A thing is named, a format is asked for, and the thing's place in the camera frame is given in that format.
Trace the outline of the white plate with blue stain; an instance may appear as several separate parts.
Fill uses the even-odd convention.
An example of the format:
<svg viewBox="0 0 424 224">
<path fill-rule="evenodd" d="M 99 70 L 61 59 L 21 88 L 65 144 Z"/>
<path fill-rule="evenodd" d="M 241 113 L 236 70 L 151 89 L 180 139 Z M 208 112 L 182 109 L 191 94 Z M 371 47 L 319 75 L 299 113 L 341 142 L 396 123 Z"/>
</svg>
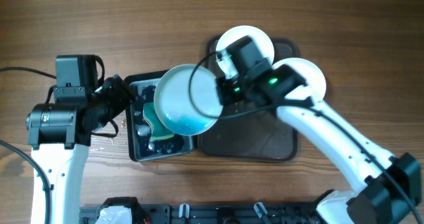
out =
<svg viewBox="0 0 424 224">
<path fill-rule="evenodd" d="M 257 47 L 261 51 L 262 55 L 266 57 L 271 64 L 274 61 L 274 46 L 270 37 L 260 30 L 259 28 L 249 26 L 249 25 L 241 25 L 237 27 L 233 27 L 226 31 L 219 39 L 216 45 L 215 50 L 220 52 L 236 40 L 244 37 L 250 36 L 253 41 L 255 41 Z M 225 74 L 227 79 L 233 78 L 238 74 L 236 68 L 233 63 L 226 58 L 222 58 L 221 60 L 217 60 L 218 66 Z"/>
</svg>

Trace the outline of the green yellow sponge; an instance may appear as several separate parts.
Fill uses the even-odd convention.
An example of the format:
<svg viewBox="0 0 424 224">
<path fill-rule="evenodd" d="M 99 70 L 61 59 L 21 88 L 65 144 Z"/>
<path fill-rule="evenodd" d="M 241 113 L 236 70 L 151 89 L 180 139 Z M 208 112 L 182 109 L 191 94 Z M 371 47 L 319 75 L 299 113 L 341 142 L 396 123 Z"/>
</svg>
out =
<svg viewBox="0 0 424 224">
<path fill-rule="evenodd" d="M 174 137 L 175 134 L 159 120 L 153 102 L 143 105 L 143 118 L 151 128 L 151 141 L 166 140 Z"/>
</svg>

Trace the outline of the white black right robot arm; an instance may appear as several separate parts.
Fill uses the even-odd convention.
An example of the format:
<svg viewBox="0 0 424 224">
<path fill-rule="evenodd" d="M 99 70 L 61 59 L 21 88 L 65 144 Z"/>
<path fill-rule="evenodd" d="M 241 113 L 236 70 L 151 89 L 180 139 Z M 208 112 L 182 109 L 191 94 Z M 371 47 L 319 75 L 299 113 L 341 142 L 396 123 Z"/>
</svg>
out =
<svg viewBox="0 0 424 224">
<path fill-rule="evenodd" d="M 418 223 L 421 167 L 409 153 L 396 157 L 356 130 L 324 100 L 327 84 L 312 62 L 287 58 L 247 75 L 235 95 L 259 97 L 261 109 L 275 109 L 282 122 L 314 144 L 341 172 L 349 191 L 329 190 L 312 214 L 326 223 L 399 223 L 412 213 Z"/>
</svg>

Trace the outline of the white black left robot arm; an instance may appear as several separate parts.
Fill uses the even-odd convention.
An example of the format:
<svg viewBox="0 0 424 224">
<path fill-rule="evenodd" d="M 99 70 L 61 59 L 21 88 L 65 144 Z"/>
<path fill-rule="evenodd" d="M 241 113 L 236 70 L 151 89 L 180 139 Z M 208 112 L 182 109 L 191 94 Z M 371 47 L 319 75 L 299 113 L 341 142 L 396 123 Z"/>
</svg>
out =
<svg viewBox="0 0 424 224">
<path fill-rule="evenodd" d="M 123 112 L 135 94 L 115 74 L 82 99 L 41 103 L 26 119 L 34 170 L 31 223 L 77 223 L 91 136 Z"/>
</svg>

